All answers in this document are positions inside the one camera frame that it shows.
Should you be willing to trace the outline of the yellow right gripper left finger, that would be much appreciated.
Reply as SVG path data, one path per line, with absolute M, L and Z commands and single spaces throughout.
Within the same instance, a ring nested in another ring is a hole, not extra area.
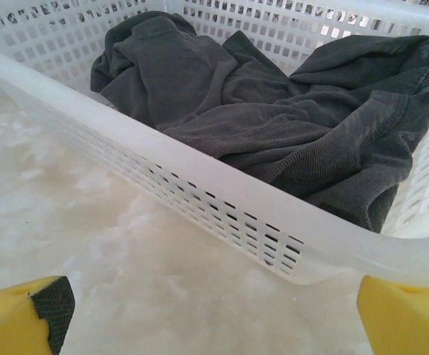
M 74 310 L 65 276 L 1 289 L 0 355 L 59 355 Z

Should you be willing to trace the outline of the white plastic lattice basket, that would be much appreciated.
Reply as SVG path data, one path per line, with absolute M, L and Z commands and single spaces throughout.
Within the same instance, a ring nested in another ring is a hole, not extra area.
M 429 36 L 419 0 L 0 0 L 0 87 L 60 141 L 287 280 L 354 268 L 429 286 L 429 130 L 381 234 L 287 195 L 111 109 L 89 89 L 106 32 L 147 10 L 223 42 L 243 31 L 283 72 L 350 35 Z

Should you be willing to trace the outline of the dark grey t-shirt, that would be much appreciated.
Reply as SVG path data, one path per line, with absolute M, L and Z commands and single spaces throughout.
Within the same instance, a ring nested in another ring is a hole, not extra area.
M 109 30 L 90 88 L 118 111 L 380 232 L 429 129 L 429 36 L 352 35 L 284 74 L 242 32 L 218 44 L 177 14 Z

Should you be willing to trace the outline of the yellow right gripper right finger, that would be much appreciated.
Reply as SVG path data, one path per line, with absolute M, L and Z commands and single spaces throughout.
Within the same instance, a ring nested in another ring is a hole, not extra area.
M 374 355 L 429 355 L 429 288 L 365 276 L 357 309 Z

